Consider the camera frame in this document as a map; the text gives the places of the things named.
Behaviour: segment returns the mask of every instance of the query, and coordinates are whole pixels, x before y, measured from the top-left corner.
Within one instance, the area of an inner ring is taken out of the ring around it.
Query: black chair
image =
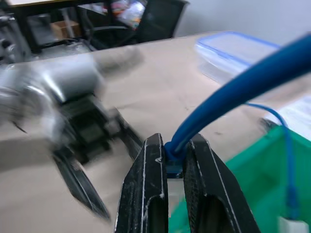
[[[136,30],[121,32],[123,39],[112,47],[172,38],[187,4],[185,0],[148,0]]]

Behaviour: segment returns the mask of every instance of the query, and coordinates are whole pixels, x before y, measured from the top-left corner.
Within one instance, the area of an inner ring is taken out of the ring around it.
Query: table
[[[93,52],[107,82],[102,95],[104,106],[117,107],[143,137],[160,132],[164,141],[170,140],[185,117],[219,88],[197,68],[194,44],[201,36]],[[136,59],[123,62],[133,54]],[[311,93],[310,76],[281,87],[263,103],[276,108],[304,93]],[[238,107],[201,133],[226,161],[264,135],[258,124],[264,114]],[[24,129],[28,134],[11,125],[0,127],[1,233],[112,232],[121,184],[132,164],[124,146],[115,144],[111,153],[85,167],[111,213],[109,223],[94,217],[70,195],[48,157],[38,122],[30,120]],[[182,188],[181,181],[169,181],[170,207],[182,195]]]
[[[83,27],[84,24],[78,6],[103,1],[107,4],[107,15],[109,18],[109,25],[111,25],[115,22],[111,8],[111,0],[8,0],[8,4],[11,6],[11,9],[15,14],[19,28],[22,34],[25,36],[31,51],[33,53],[41,53],[42,49],[64,44],[65,41],[57,41],[39,45],[27,21],[27,17],[50,13],[53,9],[74,7],[77,21],[80,26],[81,38],[86,39],[86,33]]]

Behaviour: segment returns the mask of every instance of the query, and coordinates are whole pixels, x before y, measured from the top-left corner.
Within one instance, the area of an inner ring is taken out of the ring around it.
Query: blue cable
[[[311,70],[311,34],[284,47],[233,79],[201,103],[165,144],[170,160],[185,157],[185,145],[205,126],[235,107]]]
[[[297,220],[299,217],[299,205],[298,205],[297,188],[295,185],[295,157],[294,157],[293,141],[291,139],[291,133],[288,128],[288,125],[284,120],[284,118],[279,113],[277,113],[277,111],[269,107],[255,103],[246,103],[246,105],[268,111],[269,113],[274,115],[282,125],[282,128],[284,130],[286,154],[287,154],[288,185],[286,192],[287,193],[286,205],[288,207],[288,218],[291,220]]]

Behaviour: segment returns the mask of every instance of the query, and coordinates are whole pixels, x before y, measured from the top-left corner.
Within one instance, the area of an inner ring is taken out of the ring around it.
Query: clear plastic box
[[[205,36],[196,43],[200,71],[221,85],[279,48],[279,45],[237,32]]]

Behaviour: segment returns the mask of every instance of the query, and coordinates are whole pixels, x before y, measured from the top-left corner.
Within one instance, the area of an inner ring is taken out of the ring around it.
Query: green plastic bin
[[[296,157],[300,218],[311,226],[311,141],[291,132]],[[287,166],[283,129],[267,135],[226,165],[236,176],[262,233],[278,232],[278,217],[286,216]],[[185,200],[172,213],[169,233],[189,233]]]

